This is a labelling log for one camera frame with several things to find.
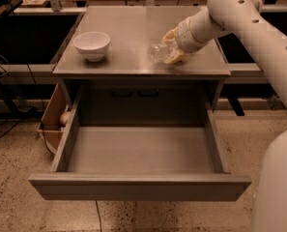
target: cabinet top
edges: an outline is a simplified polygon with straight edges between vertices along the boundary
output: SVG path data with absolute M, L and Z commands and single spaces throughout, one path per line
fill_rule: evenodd
M 158 43 L 181 20 L 199 12 L 196 7 L 89 7 L 59 60 L 54 74 L 62 77 L 97 76 L 229 76 L 230 72 L 215 41 L 174 65 L 152 63 L 148 47 Z M 92 63 L 83 59 L 73 46 L 73 39 L 82 33 L 101 31 L 111 38 L 104 59 Z

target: cardboard box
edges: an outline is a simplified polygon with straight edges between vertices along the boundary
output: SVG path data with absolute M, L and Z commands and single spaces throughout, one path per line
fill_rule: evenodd
M 59 119 L 60 116 L 66 111 L 66 99 L 60 85 L 57 84 L 37 128 L 40 136 L 46 141 L 48 150 L 50 150 L 53 154 L 57 152 L 59 142 L 63 135 L 63 130 Z

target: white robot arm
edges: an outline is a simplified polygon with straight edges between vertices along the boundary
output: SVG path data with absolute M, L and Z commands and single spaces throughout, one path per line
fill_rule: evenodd
M 207 8 L 180 22 L 169 40 L 179 54 L 234 33 L 287 106 L 287 37 L 260 16 L 260 7 L 260 0 L 208 0 Z M 287 131 L 264 155 L 251 222 L 251 232 L 279 231 L 287 232 Z
M 180 22 L 175 41 L 182 51 L 194 52 L 235 34 L 287 106 L 287 37 L 260 16 L 261 7 L 261 0 L 208 0 L 207 8 Z

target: black cable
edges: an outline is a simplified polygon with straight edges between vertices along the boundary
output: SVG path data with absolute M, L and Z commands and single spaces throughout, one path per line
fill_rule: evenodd
M 2 135 L 0 135 L 0 138 L 8 134 L 14 127 L 18 125 L 19 122 L 21 122 L 23 119 L 18 120 L 13 126 L 11 126 L 6 132 L 4 132 Z
M 43 104 L 43 112 L 44 112 L 43 95 L 41 94 L 41 92 L 40 92 L 40 90 L 39 90 L 38 83 L 37 83 L 37 81 L 36 81 L 36 78 L 35 78 L 33 72 L 32 72 L 31 69 L 30 69 L 30 66 L 29 66 L 28 64 L 26 64 L 26 65 L 27 65 L 27 68 L 28 68 L 28 70 L 29 70 L 29 73 L 31 74 L 31 76 L 32 76 L 32 78 L 33 78 L 33 80 L 34 80 L 34 83 L 35 83 L 35 86 L 36 86 L 36 89 L 37 89 L 38 96 L 40 97 L 40 99 L 41 99 L 41 101 L 42 101 L 42 104 Z
M 9 75 L 9 73 L 6 71 L 6 69 L 3 68 L 1 65 L 0 65 L 0 69 L 2 69 L 5 72 L 6 75 Z
M 96 200 L 96 208 L 97 208 L 97 214 L 98 214 L 98 218 L 99 218 L 100 232 L 102 232 L 102 222 L 101 222 L 101 216 L 100 216 L 100 211 L 99 211 L 99 206 L 98 206 L 97 200 Z

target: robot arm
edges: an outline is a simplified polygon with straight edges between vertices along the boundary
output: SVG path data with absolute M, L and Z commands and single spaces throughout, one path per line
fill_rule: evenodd
M 175 41 L 195 52 L 211 39 L 235 34 L 287 106 L 287 37 L 260 16 L 261 0 L 208 0 L 207 8 L 181 21 Z

